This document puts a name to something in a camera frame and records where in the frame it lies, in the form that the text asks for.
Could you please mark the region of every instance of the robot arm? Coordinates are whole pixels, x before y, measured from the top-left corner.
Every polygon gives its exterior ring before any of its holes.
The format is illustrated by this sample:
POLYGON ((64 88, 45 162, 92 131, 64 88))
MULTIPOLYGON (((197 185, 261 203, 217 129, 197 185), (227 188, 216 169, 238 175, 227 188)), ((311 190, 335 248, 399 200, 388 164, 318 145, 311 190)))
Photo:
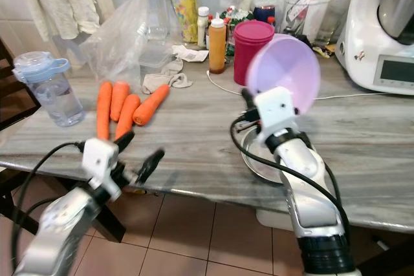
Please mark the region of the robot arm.
POLYGON ((14 275, 68 275, 79 242, 100 207, 108 200, 116 200, 127 184, 144 183, 164 156, 164 151, 158 150, 139 171, 126 171, 118 161, 118 153, 132 137, 133 132, 127 133, 118 144, 97 138, 85 142, 82 168, 91 177, 89 187, 76 187, 48 206, 14 275))
MULTIPOLYGON (((260 121, 257 139, 267 146, 275 161, 316 182, 325 184, 325 164, 321 156, 304 141, 294 119, 290 92, 276 87, 254 99, 242 92, 248 106, 242 119, 260 121)), ((320 191, 284 171, 281 180, 287 190, 287 204, 292 225, 302 252, 306 275, 359 276, 351 255, 338 208, 320 191)))

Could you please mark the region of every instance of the crumpled napkin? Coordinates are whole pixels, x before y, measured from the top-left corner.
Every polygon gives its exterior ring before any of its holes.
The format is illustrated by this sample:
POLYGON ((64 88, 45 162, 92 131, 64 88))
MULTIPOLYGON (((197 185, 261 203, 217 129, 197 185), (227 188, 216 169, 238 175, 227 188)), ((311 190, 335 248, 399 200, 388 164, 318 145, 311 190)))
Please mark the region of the crumpled napkin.
POLYGON ((181 72, 182 66, 182 59, 177 58, 175 61, 171 61, 165 65, 160 74, 146 74, 144 82, 142 82, 142 92, 144 94, 151 94, 162 84, 168 84, 170 87, 176 87, 178 89, 191 87, 193 82, 188 81, 187 76, 181 72))

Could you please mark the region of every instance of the appliance display screen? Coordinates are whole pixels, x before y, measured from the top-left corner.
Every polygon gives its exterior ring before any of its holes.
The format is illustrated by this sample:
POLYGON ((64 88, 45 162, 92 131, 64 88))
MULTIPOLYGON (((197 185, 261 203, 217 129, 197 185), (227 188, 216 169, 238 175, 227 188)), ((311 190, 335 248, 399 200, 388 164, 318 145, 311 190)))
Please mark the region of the appliance display screen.
POLYGON ((384 60, 381 79, 414 82, 414 63, 384 60))

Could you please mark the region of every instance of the white cable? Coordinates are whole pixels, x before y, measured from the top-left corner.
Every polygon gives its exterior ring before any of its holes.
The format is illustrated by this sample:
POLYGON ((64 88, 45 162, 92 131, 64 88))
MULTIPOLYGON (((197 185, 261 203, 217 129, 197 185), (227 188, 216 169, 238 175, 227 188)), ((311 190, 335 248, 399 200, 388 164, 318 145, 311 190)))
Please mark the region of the white cable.
MULTIPOLYGON (((212 78, 210 77, 210 71, 207 70, 206 71, 208 79, 210 80, 211 83, 213 83, 216 87, 219 87, 222 90, 225 90, 226 92, 232 93, 232 94, 236 94, 236 95, 241 95, 241 93, 239 92, 234 92, 232 90, 228 90, 224 87, 222 87, 221 85, 218 85, 216 82, 214 82, 212 80, 212 78)), ((315 98, 315 100, 330 100, 332 98, 346 98, 346 97, 356 97, 356 96, 370 96, 370 95, 384 95, 384 94, 388 94, 388 93, 360 93, 360 94, 351 94, 351 95, 334 95, 334 96, 327 96, 327 97, 319 97, 319 98, 315 98)))
POLYGON ((233 90, 228 90, 228 89, 225 89, 225 88, 224 88, 224 87, 222 87, 221 85, 218 85, 216 82, 214 82, 214 81, 211 79, 211 77, 210 77, 210 71, 209 71, 209 70, 207 70, 207 71, 206 71, 206 73, 207 73, 207 76, 208 76, 209 81, 210 81, 211 83, 213 83, 216 87, 219 87, 220 89, 225 90, 226 92, 229 92, 229 93, 232 93, 232 94, 241 95, 241 93, 239 93, 239 92, 234 92, 233 90))

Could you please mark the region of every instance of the yellow jar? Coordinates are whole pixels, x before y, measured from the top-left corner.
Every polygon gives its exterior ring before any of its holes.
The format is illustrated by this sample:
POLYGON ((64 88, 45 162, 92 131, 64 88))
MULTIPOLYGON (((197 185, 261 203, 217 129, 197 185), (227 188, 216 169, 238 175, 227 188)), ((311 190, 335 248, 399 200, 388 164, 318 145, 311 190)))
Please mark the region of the yellow jar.
POLYGON ((179 20, 184 42, 197 42, 197 2, 196 0, 171 0, 179 20))

